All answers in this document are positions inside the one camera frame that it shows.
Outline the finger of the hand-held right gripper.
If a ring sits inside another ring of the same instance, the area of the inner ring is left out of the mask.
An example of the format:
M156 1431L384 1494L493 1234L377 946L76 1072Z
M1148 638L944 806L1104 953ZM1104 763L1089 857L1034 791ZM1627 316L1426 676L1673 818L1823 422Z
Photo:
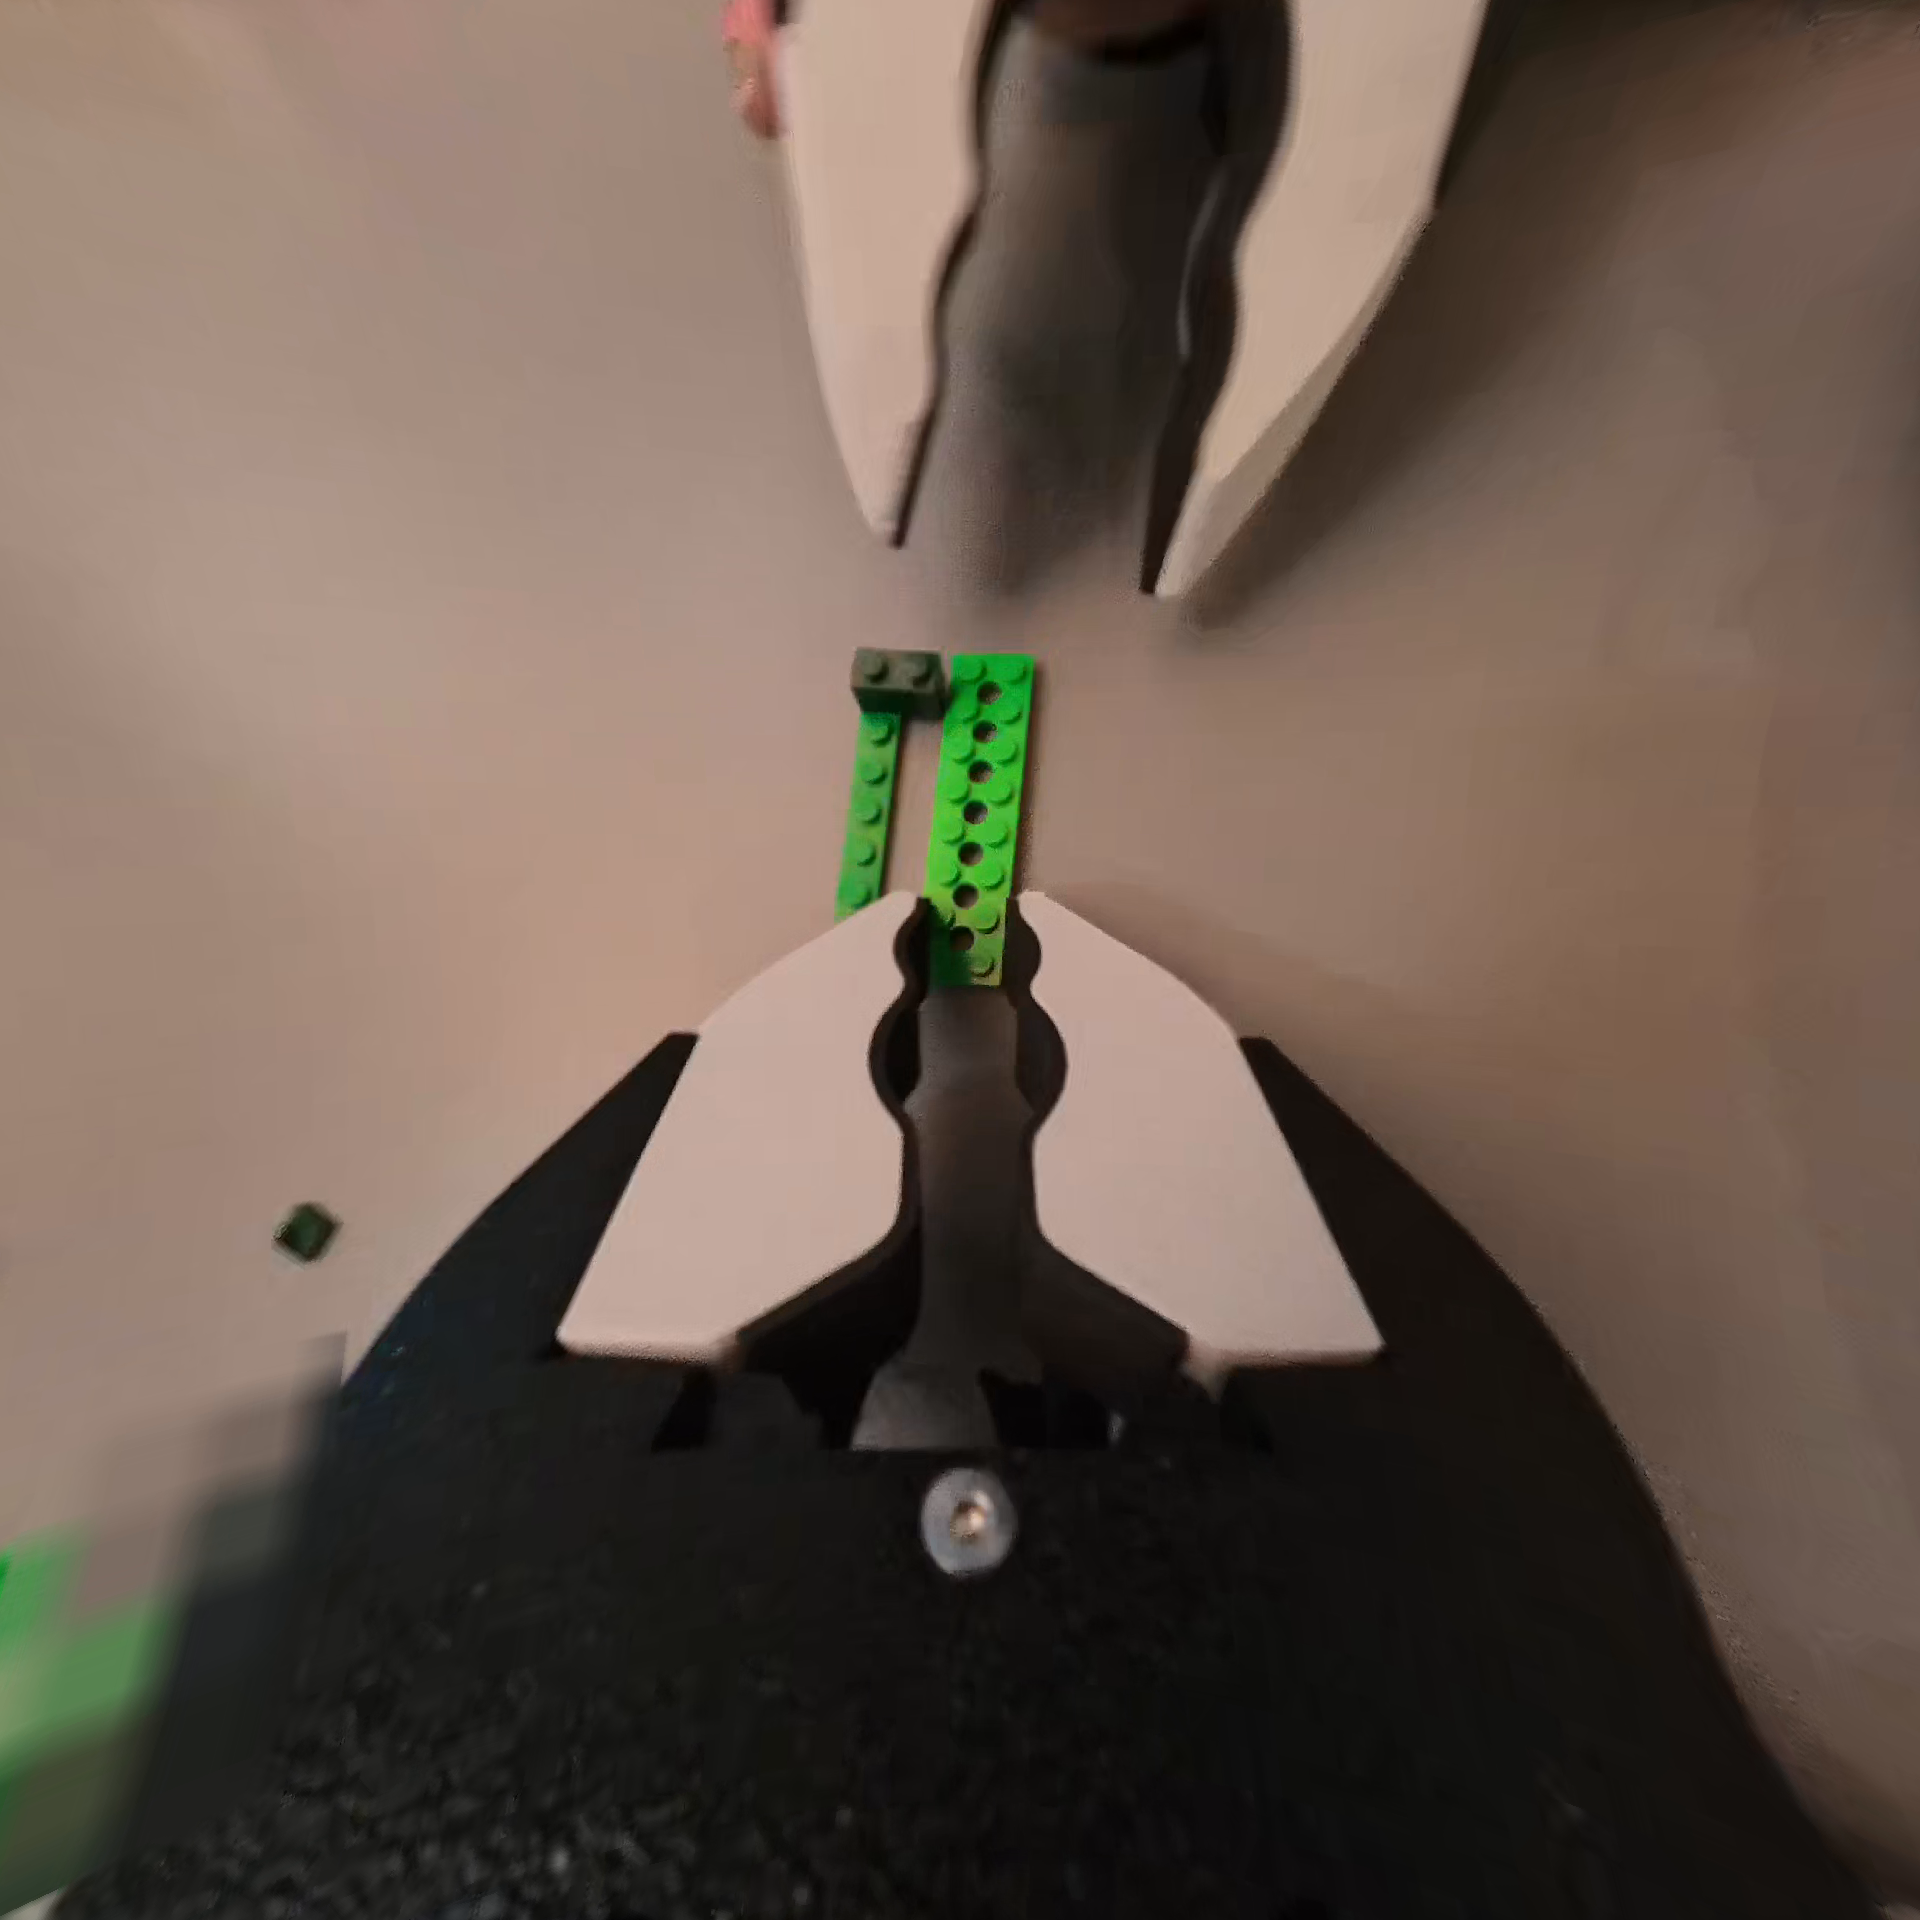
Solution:
M1419 242L1484 3L1247 3L1210 16L1215 169L1184 262L1146 588L1228 554Z
M779 28L788 230L859 518L901 546L944 384L943 302L980 190L996 4L802 3Z

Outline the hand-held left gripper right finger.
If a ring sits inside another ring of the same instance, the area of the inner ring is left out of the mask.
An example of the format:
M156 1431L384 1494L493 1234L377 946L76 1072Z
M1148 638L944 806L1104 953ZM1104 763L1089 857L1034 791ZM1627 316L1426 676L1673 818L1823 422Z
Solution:
M1193 988L1044 895L1026 1012L1060 1043L1034 1092L1031 1306L1069 1358L1114 1342L1117 1374L1368 1363L1381 1331L1229 1023Z

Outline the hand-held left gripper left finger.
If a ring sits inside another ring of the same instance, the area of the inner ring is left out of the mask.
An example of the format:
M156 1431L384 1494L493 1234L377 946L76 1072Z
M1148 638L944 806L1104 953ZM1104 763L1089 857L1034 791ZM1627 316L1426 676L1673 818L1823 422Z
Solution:
M887 895L701 1023L561 1320L569 1356L748 1363L914 1223L923 900Z

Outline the narrow green lego plate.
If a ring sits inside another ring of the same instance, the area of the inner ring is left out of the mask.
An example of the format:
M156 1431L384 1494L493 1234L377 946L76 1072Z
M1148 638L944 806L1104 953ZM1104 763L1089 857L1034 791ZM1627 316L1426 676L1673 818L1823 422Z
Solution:
M905 723L892 711L859 708L847 835L832 900L837 921L851 920L887 891L904 731Z

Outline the green holed lego plate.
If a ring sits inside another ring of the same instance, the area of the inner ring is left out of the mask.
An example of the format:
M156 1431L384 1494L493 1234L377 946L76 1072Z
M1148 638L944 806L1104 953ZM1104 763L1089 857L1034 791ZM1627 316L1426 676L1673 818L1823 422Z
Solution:
M923 872L929 980L937 990L1002 983L1035 699L1031 657L949 660Z

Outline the person's right hand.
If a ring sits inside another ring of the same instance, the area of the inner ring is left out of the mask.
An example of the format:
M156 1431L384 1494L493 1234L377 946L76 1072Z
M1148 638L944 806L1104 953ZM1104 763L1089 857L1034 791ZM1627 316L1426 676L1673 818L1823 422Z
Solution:
M759 140L783 135L778 49L786 3L725 3L722 49L736 120Z

